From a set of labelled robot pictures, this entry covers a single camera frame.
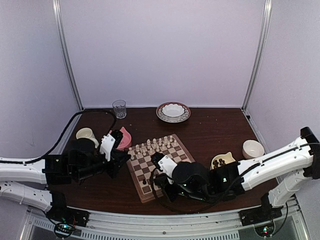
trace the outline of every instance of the drinking glass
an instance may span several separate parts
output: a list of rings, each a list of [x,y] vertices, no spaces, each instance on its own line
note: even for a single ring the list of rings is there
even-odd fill
[[[117,100],[112,103],[113,111],[117,119],[124,119],[127,116],[126,101]]]

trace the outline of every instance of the white cup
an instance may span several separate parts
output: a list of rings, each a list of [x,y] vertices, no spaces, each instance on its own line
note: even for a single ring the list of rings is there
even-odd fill
[[[94,132],[91,130],[91,128],[85,127],[81,128],[75,135],[76,139],[90,139],[92,142],[94,142],[95,148],[99,146],[99,142],[96,139]]]
[[[242,154],[245,159],[255,159],[265,154],[264,147],[255,140],[247,140],[243,143]]]

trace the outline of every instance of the white wall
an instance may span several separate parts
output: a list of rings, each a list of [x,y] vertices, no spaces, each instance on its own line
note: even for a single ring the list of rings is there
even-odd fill
[[[44,154],[77,111],[51,0],[0,0],[0,157]],[[17,239],[26,206],[0,201],[0,239]]]
[[[264,0],[61,1],[71,65],[85,107],[179,101],[240,107]]]
[[[270,151],[309,126],[320,139],[320,1],[273,0],[270,29],[248,111]],[[313,240],[320,236],[320,180],[297,194]]]

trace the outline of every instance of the pink bowl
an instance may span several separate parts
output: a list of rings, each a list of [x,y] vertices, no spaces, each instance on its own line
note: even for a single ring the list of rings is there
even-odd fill
[[[132,138],[131,138],[130,133],[128,133],[128,131],[124,127],[122,127],[120,129],[120,132],[123,133],[123,138],[122,138],[119,146],[116,149],[120,150],[120,151],[123,151],[124,149],[127,149],[127,148],[131,147]]]

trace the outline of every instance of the wooden table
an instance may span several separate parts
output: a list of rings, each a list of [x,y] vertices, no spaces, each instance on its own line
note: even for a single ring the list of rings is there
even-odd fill
[[[76,132],[84,127],[93,130],[100,140],[112,122],[105,113],[87,113],[81,116],[70,141],[76,139]],[[166,123],[156,116],[155,108],[129,108],[125,119],[118,120],[114,129],[124,126],[132,136],[132,145],[147,139],[177,134],[193,158],[210,167],[211,159],[218,154],[232,152],[236,160],[242,160],[242,144],[256,139],[245,116],[234,108],[191,108],[191,117],[182,123]],[[267,181],[236,199],[221,202],[205,212],[216,212],[252,207],[261,203],[263,194],[277,185],[275,179]],[[127,165],[124,165],[115,179],[104,173],[88,178],[84,184],[73,182],[68,185],[51,185],[50,190],[65,194],[67,204],[82,209],[139,215],[176,214],[162,207],[156,200],[141,203]],[[183,211],[197,210],[206,203],[183,198],[172,207]]]

